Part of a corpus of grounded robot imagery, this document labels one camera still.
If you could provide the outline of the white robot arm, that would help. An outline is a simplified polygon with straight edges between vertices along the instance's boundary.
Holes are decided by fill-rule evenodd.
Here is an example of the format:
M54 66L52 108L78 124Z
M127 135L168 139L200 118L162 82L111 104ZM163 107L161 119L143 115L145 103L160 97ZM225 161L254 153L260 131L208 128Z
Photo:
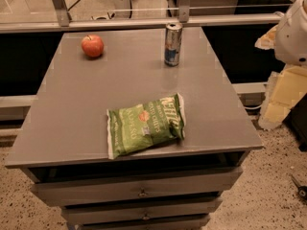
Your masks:
M307 0L295 0L280 19L274 53L286 64L307 65Z

